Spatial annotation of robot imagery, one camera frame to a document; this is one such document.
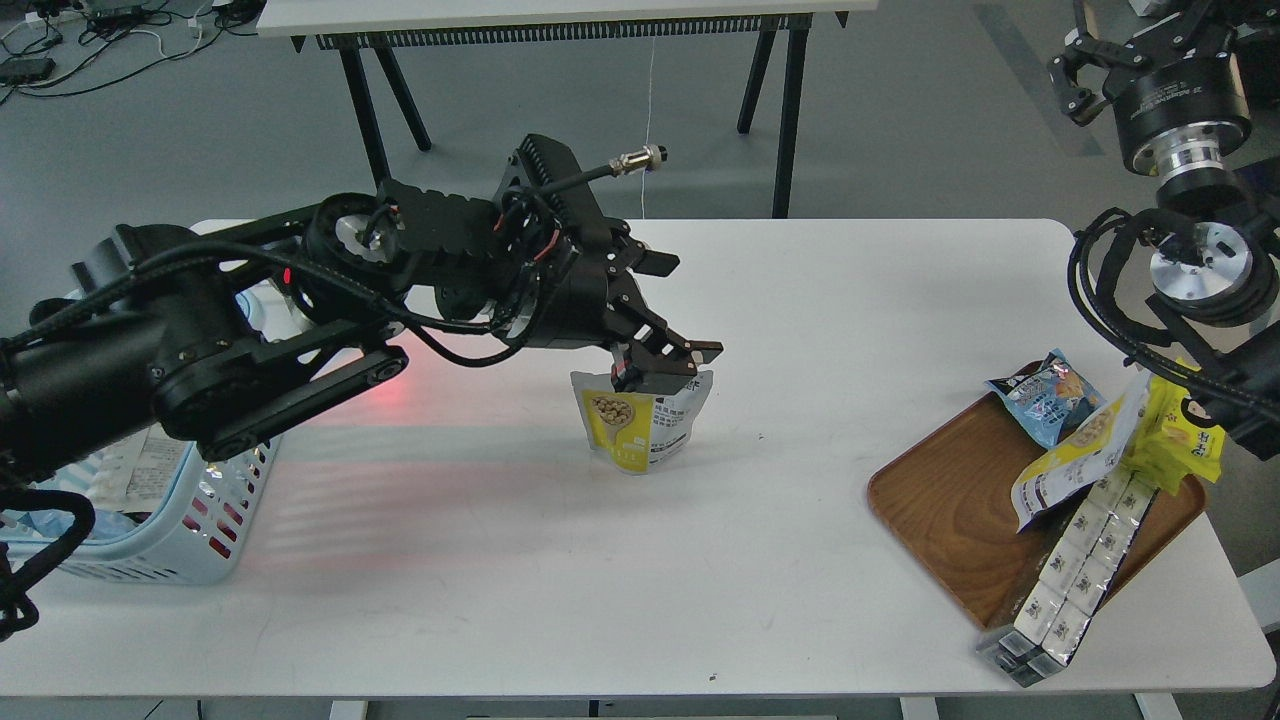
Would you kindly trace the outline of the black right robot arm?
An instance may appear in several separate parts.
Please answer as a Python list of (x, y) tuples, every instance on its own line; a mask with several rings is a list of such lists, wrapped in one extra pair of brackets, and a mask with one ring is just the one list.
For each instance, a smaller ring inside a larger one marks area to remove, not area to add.
[(1275, 1), (1184, 1), (1121, 42), (1087, 3), (1046, 65), (1060, 111), (1114, 113), (1124, 167), (1157, 179), (1156, 205), (1078, 231), (1076, 310), (1156, 377), (1190, 392), (1261, 460), (1277, 455), (1277, 186), (1225, 163), (1252, 132), (1238, 49), (1277, 40)]

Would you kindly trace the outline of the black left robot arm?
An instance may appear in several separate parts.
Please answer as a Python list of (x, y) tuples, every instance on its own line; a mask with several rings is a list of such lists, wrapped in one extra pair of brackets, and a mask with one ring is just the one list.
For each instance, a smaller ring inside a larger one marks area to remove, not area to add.
[(38, 620), (29, 593), (93, 528), (54, 473), (159, 424), (224, 461), (397, 377), (402, 331), (484, 368), (524, 348), (600, 347), (622, 392), (673, 395), (723, 351), (646, 305), (636, 274), (673, 254), (605, 217), (589, 184), (655, 170), (662, 146), (584, 170), (529, 135), (492, 199), (380, 181), (201, 234), (118, 225), (73, 268), (79, 299), (49, 299), (3, 340), (3, 507), (65, 512), (31, 560), (3, 564), (3, 637)]

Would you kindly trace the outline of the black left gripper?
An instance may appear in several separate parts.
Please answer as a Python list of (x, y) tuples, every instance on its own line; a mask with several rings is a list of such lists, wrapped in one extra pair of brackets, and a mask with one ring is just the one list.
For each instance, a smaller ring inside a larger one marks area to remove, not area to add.
[(676, 393), (724, 346), (682, 337), (631, 291), (626, 274), (668, 277), (680, 258), (602, 213), (590, 182), (623, 172), (622, 158), (582, 169), (567, 145), (544, 135), (520, 142), (494, 200), (532, 200), (515, 219), (531, 232), (536, 260), (515, 318), (495, 337), (511, 348), (611, 348), (613, 389)]

